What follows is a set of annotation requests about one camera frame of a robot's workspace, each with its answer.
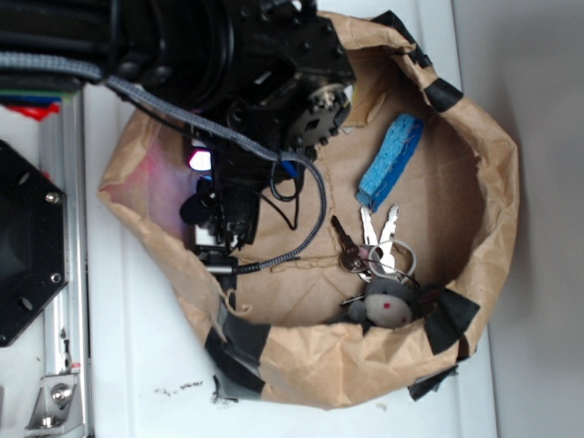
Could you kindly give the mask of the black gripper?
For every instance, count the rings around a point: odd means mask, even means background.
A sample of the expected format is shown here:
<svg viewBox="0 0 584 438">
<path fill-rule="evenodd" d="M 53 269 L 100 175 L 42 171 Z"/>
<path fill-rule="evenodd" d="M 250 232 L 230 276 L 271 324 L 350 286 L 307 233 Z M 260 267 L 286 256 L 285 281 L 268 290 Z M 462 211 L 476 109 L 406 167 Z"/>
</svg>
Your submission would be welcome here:
<svg viewBox="0 0 584 438">
<path fill-rule="evenodd" d="M 198 182 L 181 217 L 212 237 L 211 244 L 198 243 L 193 250 L 211 273 L 238 276 L 280 265 L 297 259 L 314 240 L 327 210 L 316 147 L 338 135 L 353 83 L 352 77 L 251 77 L 222 87 L 213 103 L 196 107 L 208 122 L 196 129 L 211 150 L 211 175 Z M 298 203 L 307 173 L 317 183 L 318 216 L 305 240 L 283 255 L 239 265 L 233 253 L 255 241 L 263 191 Z"/>
</svg>

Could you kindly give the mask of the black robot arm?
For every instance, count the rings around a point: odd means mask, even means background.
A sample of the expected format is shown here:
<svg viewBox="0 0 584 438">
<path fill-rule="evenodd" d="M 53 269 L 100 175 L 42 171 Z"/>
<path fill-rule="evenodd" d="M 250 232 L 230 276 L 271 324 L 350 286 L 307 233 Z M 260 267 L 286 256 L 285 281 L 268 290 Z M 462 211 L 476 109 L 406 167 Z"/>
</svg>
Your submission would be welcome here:
<svg viewBox="0 0 584 438">
<path fill-rule="evenodd" d="M 43 114 L 88 83 L 202 142 L 182 206 L 202 257 L 253 243 L 264 190 L 297 190 L 349 116 L 355 74 L 313 1 L 4 1 L 1 102 Z"/>
</svg>

